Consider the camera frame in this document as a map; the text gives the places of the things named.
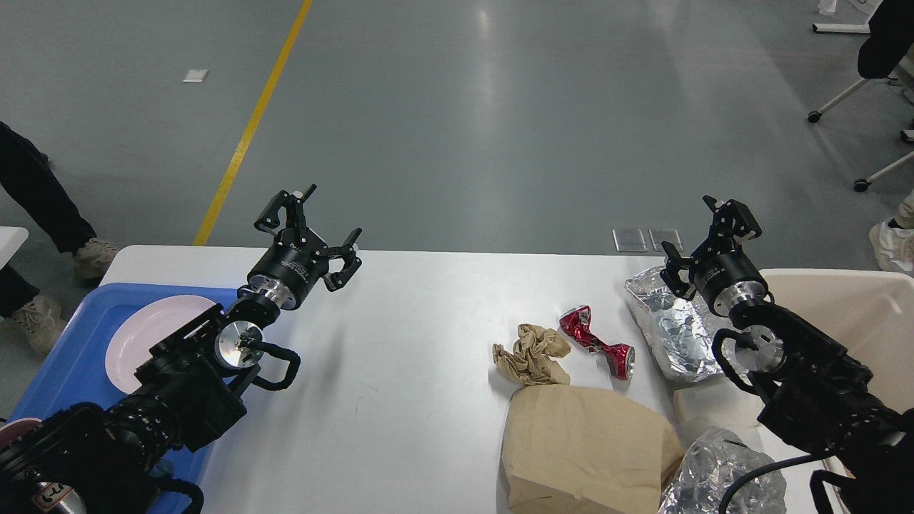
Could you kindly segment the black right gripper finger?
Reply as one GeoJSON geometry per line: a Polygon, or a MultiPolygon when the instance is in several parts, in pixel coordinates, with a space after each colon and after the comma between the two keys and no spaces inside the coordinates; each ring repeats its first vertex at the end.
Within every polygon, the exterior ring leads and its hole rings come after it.
{"type": "Polygon", "coordinates": [[[698,267],[700,250],[695,248],[688,256],[676,250],[675,244],[662,241],[661,247],[666,255],[665,269],[660,277],[673,295],[686,301],[692,301],[698,295],[698,267]]]}
{"type": "Polygon", "coordinates": [[[750,208],[740,201],[719,201],[709,195],[702,196],[713,215],[708,237],[701,244],[701,253],[723,255],[740,253],[746,241],[760,238],[763,229],[750,208]]]}

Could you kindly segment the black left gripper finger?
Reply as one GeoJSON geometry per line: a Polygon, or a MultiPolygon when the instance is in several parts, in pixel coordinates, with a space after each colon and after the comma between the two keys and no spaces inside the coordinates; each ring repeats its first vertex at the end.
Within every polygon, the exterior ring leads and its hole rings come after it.
{"type": "Polygon", "coordinates": [[[304,204],[316,192],[311,184],[304,192],[280,190],[272,196],[253,223],[257,231],[271,235],[271,247],[318,245],[318,236],[308,226],[304,204]]]}
{"type": "Polygon", "coordinates": [[[323,248],[324,260],[341,260],[343,263],[338,271],[329,272],[323,277],[327,290],[333,292],[342,289],[360,268],[362,260],[357,256],[357,238],[362,232],[362,228],[354,228],[340,246],[323,248]]]}

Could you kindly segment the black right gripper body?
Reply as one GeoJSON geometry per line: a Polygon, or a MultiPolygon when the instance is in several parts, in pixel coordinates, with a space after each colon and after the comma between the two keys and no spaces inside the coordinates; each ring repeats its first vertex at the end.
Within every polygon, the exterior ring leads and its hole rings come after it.
{"type": "Polygon", "coordinates": [[[729,318],[733,309],[760,305],[768,298],[768,284],[740,248],[728,253],[699,248],[691,258],[692,286],[719,318],[729,318]]]}

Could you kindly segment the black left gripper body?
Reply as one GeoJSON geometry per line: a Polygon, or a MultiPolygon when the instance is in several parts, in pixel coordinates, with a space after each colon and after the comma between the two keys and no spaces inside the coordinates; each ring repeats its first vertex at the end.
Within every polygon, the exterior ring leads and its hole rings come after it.
{"type": "Polygon", "coordinates": [[[272,245],[248,272],[247,283],[238,287],[238,298],[258,295],[284,311],[299,308],[329,273],[328,250],[326,245],[272,245]]]}

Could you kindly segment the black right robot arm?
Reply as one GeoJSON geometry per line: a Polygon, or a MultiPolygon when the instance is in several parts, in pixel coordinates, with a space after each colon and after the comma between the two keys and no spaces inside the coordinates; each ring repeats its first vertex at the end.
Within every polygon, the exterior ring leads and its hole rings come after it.
{"type": "Polygon", "coordinates": [[[804,452],[748,472],[731,485],[721,513],[744,485],[794,465],[837,458],[848,474],[817,470],[809,488],[818,513],[831,513],[827,487],[851,513],[910,513],[912,410],[899,413],[868,390],[873,372],[806,319],[777,305],[743,244],[763,233],[747,205],[704,196],[708,237],[688,256],[664,241],[660,277],[673,295],[705,300],[728,319],[710,348],[725,377],[763,402],[758,422],[804,452]]]}

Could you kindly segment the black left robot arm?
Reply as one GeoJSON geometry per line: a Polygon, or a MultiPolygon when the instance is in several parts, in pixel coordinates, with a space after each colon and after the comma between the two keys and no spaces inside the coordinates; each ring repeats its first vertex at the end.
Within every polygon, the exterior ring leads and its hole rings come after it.
{"type": "Polygon", "coordinates": [[[199,485],[156,466],[170,451],[196,452],[247,413],[248,387],[279,391],[301,365],[291,349],[265,341],[265,328],[293,311],[323,281],[343,288],[360,268],[352,230],[329,246],[306,221],[316,191],[279,191],[254,222],[272,244],[228,309],[206,309],[150,348],[135,371],[139,387],[113,406],[82,401],[2,445],[4,513],[147,513],[163,493],[185,495],[199,513],[199,485]]]}

